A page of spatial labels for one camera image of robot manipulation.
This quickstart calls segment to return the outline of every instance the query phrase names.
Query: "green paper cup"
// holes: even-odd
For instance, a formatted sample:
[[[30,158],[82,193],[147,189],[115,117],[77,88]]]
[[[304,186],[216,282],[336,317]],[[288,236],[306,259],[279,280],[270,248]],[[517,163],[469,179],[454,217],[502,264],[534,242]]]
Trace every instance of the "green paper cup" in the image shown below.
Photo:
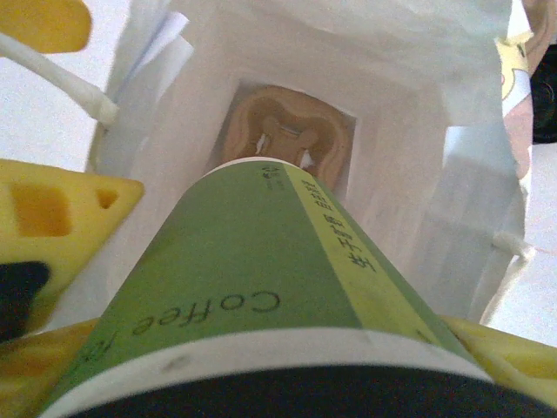
[[[338,406],[338,385],[356,381],[346,396],[391,388],[392,401],[393,390],[409,391],[395,396],[401,402],[494,388],[330,191],[293,165],[245,158],[178,202],[42,416],[110,416],[117,404],[147,416],[175,416],[170,405],[227,415],[295,396],[301,381],[322,391],[286,404]],[[424,381],[433,389],[423,392]],[[166,405],[162,415],[155,404]]]

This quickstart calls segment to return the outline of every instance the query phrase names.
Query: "white rope handle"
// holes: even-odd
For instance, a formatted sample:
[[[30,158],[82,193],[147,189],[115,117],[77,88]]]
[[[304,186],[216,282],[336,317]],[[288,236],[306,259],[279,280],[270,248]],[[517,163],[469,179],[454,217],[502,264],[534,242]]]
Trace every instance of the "white rope handle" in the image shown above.
[[[526,270],[536,255],[536,248],[522,238],[511,233],[496,233],[493,236],[493,245],[507,253],[518,257],[507,269],[507,274],[501,282],[495,295],[489,300],[486,310],[481,315],[480,324],[486,325],[493,318],[493,313],[500,306],[503,296],[508,293]]]
[[[54,84],[104,126],[112,125],[116,119],[118,107],[98,87],[3,33],[0,33],[0,56],[11,59]]]

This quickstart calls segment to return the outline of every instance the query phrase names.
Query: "yellow plastic object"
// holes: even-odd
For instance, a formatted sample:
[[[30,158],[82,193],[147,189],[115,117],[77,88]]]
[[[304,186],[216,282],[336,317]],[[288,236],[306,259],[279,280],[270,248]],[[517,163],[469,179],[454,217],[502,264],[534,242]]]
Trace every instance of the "yellow plastic object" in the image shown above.
[[[557,408],[557,348],[467,320],[442,319],[497,383]]]
[[[88,320],[0,345],[0,416],[34,416],[96,323]]]
[[[27,331],[44,324],[57,297],[143,192],[134,180],[0,159],[0,265],[38,261],[50,270]]]
[[[81,0],[0,0],[0,32],[43,54],[79,51],[91,14]]]

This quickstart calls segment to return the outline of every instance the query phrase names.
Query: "white paper bag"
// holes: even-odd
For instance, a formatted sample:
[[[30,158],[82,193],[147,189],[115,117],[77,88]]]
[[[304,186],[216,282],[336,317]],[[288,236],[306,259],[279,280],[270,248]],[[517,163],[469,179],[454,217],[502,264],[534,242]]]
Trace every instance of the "white paper bag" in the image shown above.
[[[184,38],[142,63],[167,4],[189,20]],[[437,313],[478,320],[512,257],[493,236],[524,234],[493,41],[510,10],[510,0],[136,1],[109,82],[120,112],[99,130],[91,168],[138,179],[146,195],[66,299],[95,287],[108,302],[218,164],[238,88],[278,84],[354,118],[339,200]]]

